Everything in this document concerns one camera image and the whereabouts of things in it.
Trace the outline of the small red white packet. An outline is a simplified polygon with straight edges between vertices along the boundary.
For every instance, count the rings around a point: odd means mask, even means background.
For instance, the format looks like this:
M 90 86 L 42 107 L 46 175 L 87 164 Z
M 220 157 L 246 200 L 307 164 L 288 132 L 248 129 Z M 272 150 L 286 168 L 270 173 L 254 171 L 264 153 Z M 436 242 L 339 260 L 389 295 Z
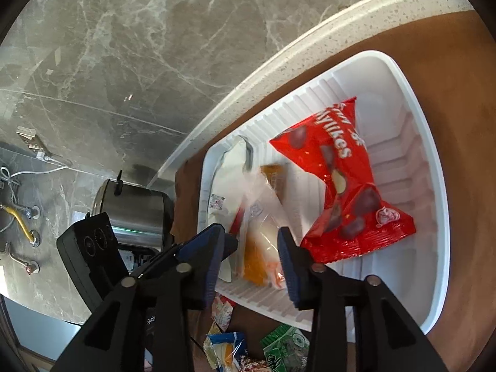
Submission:
M 222 332 L 225 332 L 230 325 L 232 313 L 236 303 L 229 298 L 217 293 L 211 307 L 211 316 L 215 324 Z

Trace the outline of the blue yellow snack packet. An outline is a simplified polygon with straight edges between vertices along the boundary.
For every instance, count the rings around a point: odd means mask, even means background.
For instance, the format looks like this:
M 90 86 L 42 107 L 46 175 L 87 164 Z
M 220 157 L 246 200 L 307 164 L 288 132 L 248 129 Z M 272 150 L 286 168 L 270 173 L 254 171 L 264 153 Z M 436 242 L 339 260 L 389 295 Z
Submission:
M 203 351 L 212 370 L 241 371 L 241 359 L 246 355 L 246 335 L 242 332 L 223 333 L 215 321 L 203 341 Z

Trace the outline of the green snack packet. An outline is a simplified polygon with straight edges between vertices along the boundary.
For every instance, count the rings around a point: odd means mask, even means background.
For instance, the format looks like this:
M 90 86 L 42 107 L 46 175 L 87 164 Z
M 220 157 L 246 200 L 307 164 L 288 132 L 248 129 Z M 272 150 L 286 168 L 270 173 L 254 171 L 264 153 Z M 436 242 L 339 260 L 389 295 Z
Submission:
M 271 371 L 305 371 L 309 341 L 298 328 L 282 324 L 260 344 Z

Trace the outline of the dark red small packet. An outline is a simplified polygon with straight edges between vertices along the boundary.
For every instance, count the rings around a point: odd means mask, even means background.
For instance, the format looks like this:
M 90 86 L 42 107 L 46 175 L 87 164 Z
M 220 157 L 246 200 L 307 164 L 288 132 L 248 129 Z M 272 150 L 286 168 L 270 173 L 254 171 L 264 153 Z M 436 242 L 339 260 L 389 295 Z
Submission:
M 266 360 L 254 360 L 247 356 L 241 357 L 241 372 L 271 372 Z

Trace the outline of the red chocolate snack bag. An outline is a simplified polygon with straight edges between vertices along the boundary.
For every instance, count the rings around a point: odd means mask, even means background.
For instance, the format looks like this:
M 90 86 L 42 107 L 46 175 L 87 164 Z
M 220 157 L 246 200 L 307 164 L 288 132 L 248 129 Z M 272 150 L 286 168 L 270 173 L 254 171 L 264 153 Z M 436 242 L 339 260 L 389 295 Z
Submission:
M 415 234 L 414 219 L 378 191 L 357 131 L 354 98 L 306 117 L 270 144 L 326 186 L 323 212 L 300 244 L 314 262 L 365 255 Z

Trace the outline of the white long snack packet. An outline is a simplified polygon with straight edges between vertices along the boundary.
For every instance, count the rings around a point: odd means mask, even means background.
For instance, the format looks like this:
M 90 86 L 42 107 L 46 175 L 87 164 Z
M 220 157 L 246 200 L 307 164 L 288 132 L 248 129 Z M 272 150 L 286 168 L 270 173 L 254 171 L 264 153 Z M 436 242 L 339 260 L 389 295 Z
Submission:
M 209 194 L 208 224 L 221 224 L 238 237 L 246 207 L 245 176 L 251 171 L 253 149 L 248 140 L 236 136 L 215 167 Z

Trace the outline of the clear orange snack packet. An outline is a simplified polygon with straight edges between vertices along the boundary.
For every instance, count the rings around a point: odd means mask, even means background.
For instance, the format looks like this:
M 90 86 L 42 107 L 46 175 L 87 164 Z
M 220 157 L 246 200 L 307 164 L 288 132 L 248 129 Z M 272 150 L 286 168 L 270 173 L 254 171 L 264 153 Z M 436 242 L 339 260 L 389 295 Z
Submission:
M 277 234 L 289 221 L 281 204 L 286 168 L 265 165 L 239 177 L 241 225 L 235 252 L 235 274 L 257 286 L 286 287 L 277 246 Z

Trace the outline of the stainless steel rice cooker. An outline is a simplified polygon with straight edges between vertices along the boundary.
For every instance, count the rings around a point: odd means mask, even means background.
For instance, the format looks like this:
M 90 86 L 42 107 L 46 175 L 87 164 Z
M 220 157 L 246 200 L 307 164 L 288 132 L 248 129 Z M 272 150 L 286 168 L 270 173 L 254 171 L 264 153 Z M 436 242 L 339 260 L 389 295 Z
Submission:
M 118 252 L 133 271 L 174 244 L 174 202 L 164 192 L 107 179 L 98 189 L 92 214 L 105 212 L 118 241 Z

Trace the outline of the white plastic tray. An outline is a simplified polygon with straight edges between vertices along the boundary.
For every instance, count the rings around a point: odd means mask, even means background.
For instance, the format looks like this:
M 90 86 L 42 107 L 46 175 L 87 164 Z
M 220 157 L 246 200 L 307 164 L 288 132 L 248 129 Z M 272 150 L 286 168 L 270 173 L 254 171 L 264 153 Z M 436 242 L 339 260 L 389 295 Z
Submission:
M 283 162 L 271 138 L 331 103 L 356 100 L 356 125 L 383 199 L 407 212 L 416 233 L 367 255 L 334 262 L 343 276 L 379 276 L 424 332 L 435 326 L 450 271 L 450 220 L 445 181 L 425 115 L 398 64 L 362 51 L 244 121 L 205 155 L 197 226 L 207 226 L 215 166 L 237 137 L 253 149 L 254 166 Z

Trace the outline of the brown cloth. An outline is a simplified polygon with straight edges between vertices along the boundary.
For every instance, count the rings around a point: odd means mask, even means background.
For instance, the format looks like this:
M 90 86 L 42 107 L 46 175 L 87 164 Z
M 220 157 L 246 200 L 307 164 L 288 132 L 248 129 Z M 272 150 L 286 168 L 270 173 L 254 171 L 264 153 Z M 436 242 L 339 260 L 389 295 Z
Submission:
M 473 11 L 404 24 L 340 51 L 255 101 L 249 116 L 365 50 L 408 78 L 436 142 L 447 189 L 451 272 L 430 341 L 452 371 L 478 370 L 495 329 L 495 42 Z

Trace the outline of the wall power socket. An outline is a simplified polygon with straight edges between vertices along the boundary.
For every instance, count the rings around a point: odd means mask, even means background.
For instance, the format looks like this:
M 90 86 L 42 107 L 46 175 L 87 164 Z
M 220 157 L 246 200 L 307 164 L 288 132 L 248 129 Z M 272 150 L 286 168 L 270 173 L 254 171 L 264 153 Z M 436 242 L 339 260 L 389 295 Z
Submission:
M 16 129 L 16 134 L 23 140 L 27 145 L 28 149 L 32 151 L 36 158 L 39 160 L 50 160 L 52 155 L 48 150 L 46 145 L 37 135 L 35 129 L 26 128 L 23 126 L 18 126 Z

